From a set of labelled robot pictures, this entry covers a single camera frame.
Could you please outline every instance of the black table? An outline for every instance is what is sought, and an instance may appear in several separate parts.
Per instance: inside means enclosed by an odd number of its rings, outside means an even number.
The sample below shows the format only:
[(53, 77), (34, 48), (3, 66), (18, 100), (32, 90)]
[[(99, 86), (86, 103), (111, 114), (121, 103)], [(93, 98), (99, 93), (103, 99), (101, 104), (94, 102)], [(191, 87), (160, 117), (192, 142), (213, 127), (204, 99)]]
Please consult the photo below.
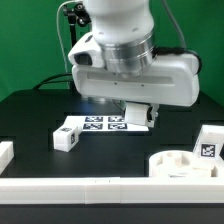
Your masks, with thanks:
[[(55, 151), (52, 134), (68, 115), (121, 111), (69, 90), (24, 90), (2, 101), (0, 141), (14, 142), (15, 157), (1, 178), (147, 177), (152, 154), (192, 151), (203, 124), (224, 125), (224, 108), (200, 93), (190, 108), (160, 106), (149, 132), (82, 133), (69, 153)], [(223, 214), (220, 204), (0, 206), (3, 223), (211, 223)]]

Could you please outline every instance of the black cable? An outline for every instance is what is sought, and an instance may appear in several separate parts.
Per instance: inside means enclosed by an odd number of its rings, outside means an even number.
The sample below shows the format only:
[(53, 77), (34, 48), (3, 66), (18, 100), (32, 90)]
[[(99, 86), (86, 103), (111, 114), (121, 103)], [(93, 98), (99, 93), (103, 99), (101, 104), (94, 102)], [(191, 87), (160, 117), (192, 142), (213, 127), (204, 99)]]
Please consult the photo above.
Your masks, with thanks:
[(73, 81), (73, 79), (70, 80), (61, 80), (61, 81), (52, 81), (52, 82), (42, 82), (38, 85), (38, 89), (42, 86), (42, 85), (46, 85), (46, 84), (54, 84), (54, 83), (63, 83), (63, 82), (71, 82)]
[(42, 82), (40, 82), (39, 84), (37, 84), (36, 86), (34, 86), (33, 90), (38, 90), (42, 85), (45, 85), (47, 83), (53, 83), (53, 82), (49, 82), (50, 80), (65, 77), (65, 76), (72, 76), (72, 73), (58, 74), (58, 75), (48, 77), (48, 78), (44, 79)]

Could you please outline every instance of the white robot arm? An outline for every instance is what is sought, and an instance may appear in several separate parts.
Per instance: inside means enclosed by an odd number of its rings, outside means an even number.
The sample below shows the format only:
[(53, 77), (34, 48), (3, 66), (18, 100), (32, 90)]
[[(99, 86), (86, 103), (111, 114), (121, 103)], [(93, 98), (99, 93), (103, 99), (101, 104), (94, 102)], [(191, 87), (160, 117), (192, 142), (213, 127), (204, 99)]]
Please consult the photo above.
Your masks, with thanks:
[(191, 106), (196, 101), (199, 59), (185, 49), (155, 51), (149, 0), (83, 0), (83, 4), (92, 32), (69, 53), (82, 95), (151, 105)]

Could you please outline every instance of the green wall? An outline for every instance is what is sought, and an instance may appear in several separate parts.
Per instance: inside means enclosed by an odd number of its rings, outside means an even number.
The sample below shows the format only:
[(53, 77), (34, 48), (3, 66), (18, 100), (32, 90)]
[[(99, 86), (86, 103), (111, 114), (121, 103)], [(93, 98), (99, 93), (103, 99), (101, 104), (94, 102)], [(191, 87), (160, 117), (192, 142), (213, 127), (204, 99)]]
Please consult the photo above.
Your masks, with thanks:
[[(167, 0), (189, 48), (203, 60), (201, 90), (224, 106), (224, 1)], [(56, 11), (63, 0), (3, 1), (0, 7), (0, 100), (64, 72), (56, 33)], [(151, 0), (158, 46), (177, 46), (178, 38), (161, 6)], [(61, 21), (65, 50), (70, 49), (66, 20)]]

